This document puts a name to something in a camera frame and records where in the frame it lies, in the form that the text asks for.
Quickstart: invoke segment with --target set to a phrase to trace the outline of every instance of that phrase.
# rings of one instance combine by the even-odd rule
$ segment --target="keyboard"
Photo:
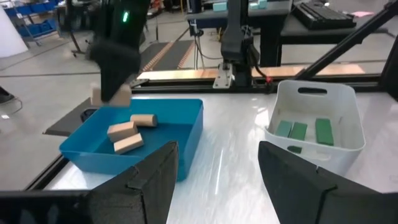
[[[300,3],[292,10],[292,14],[308,29],[342,29],[356,26],[353,17],[337,12],[322,3]]]

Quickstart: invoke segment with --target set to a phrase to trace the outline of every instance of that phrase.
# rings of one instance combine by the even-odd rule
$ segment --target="green led light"
[[[129,18],[129,12],[124,12],[123,13],[123,22],[127,22],[128,18]]]

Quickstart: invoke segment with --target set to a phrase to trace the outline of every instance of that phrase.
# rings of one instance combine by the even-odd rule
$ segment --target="green block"
[[[317,143],[327,146],[335,145],[329,119],[317,118],[315,121],[315,135],[317,136]]]
[[[305,140],[305,132],[307,132],[307,125],[299,122],[295,122],[293,125],[293,129],[290,132],[289,138],[296,140]]]
[[[298,147],[298,146],[289,146],[289,147],[287,148],[287,150],[289,150],[290,152],[294,152],[294,153],[300,154],[302,148],[301,148],[301,147]]]
[[[293,123],[290,121],[280,121],[275,135],[281,137],[288,137],[292,130]]]

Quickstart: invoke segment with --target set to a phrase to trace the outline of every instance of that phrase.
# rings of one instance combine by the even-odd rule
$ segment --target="white plastic basket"
[[[326,93],[300,93],[321,90]],[[331,122],[334,146],[317,144],[315,120]],[[305,141],[274,135],[281,120],[307,124]],[[266,140],[287,149],[302,148],[296,155],[339,175],[345,175],[365,147],[365,139],[354,90],[346,85],[286,80],[279,83]]]

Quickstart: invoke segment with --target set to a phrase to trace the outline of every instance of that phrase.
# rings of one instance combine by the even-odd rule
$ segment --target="white pillar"
[[[27,51],[26,44],[0,6],[0,58]]]

